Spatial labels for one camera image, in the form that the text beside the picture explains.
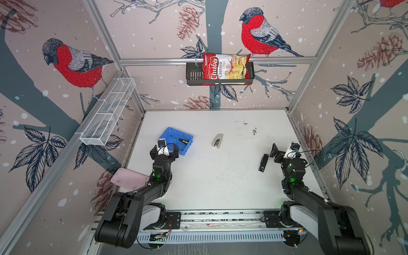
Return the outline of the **blue plastic bin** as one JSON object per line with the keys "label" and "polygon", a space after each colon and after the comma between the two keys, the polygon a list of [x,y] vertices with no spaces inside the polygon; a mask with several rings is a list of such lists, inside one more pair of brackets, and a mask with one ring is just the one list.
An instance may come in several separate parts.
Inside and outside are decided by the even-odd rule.
{"label": "blue plastic bin", "polygon": [[173,145],[177,145],[179,149],[179,155],[185,156],[188,149],[193,143],[193,136],[182,132],[180,130],[168,127],[159,137],[159,139],[164,139],[169,146],[169,150],[173,150]]}

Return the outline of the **black rectangular device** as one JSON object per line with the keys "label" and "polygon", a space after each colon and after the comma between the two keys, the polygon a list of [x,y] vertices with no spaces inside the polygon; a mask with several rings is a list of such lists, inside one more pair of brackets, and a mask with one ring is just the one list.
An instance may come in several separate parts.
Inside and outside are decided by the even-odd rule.
{"label": "black rectangular device", "polygon": [[268,155],[268,154],[264,154],[263,157],[262,157],[262,159],[261,159],[261,162],[260,162],[258,171],[260,171],[260,172],[264,172],[264,171],[265,171],[265,168],[266,168],[266,165],[267,165],[268,160],[269,160],[269,155]]}

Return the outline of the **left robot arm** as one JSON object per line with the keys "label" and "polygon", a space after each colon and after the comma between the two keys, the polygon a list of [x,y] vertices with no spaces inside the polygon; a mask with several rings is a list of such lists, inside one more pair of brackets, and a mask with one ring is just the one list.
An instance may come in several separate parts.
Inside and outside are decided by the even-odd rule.
{"label": "left robot arm", "polygon": [[171,163],[179,157],[180,149],[172,144],[168,155],[160,154],[155,146],[150,151],[153,170],[145,185],[135,191],[113,194],[95,232],[95,241],[115,247],[130,248],[137,240],[142,210],[169,189]]}

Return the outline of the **black yellow screwdriver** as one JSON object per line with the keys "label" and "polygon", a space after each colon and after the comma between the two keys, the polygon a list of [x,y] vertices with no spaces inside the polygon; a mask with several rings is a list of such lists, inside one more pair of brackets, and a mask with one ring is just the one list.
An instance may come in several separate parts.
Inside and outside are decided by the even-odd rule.
{"label": "black yellow screwdriver", "polygon": [[182,139],[182,138],[179,138],[179,137],[175,137],[175,136],[170,136],[170,137],[175,139],[176,141],[179,141],[179,142],[185,144],[185,145],[187,145],[189,143],[188,140],[185,140],[185,139]]}

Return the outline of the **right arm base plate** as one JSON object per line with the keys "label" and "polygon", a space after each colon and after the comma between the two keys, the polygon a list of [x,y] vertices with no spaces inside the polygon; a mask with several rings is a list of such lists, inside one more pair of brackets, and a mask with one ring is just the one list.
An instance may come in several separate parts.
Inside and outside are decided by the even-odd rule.
{"label": "right arm base plate", "polygon": [[287,212],[281,212],[280,210],[264,211],[262,221],[266,224],[267,228],[304,228],[295,222]]}

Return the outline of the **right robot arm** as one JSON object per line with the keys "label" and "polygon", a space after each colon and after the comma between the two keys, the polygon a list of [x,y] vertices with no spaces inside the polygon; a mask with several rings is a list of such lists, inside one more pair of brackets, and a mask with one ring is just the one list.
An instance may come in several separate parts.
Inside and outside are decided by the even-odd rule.
{"label": "right robot arm", "polygon": [[282,189],[289,198],[281,207],[282,224],[300,224],[319,241],[326,255],[374,254],[356,211],[323,198],[304,184],[308,162],[301,157],[299,149],[295,142],[285,152],[274,144],[269,154],[280,165]]}

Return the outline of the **red cassava chips bag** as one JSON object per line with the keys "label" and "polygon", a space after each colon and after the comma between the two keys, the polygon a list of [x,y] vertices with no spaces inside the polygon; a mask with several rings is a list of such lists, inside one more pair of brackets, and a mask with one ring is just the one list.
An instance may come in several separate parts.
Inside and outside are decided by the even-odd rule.
{"label": "red cassava chips bag", "polygon": [[248,55],[203,54],[204,80],[237,80],[248,79]]}

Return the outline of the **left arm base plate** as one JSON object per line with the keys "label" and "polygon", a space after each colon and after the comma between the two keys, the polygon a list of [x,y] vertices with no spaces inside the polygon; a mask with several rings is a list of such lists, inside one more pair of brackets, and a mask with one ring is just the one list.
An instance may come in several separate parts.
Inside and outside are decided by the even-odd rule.
{"label": "left arm base plate", "polygon": [[169,231],[179,230],[181,225],[181,213],[180,212],[167,212],[165,215],[165,220],[162,224],[154,226],[151,224],[144,228],[144,230],[154,230],[154,231]]}

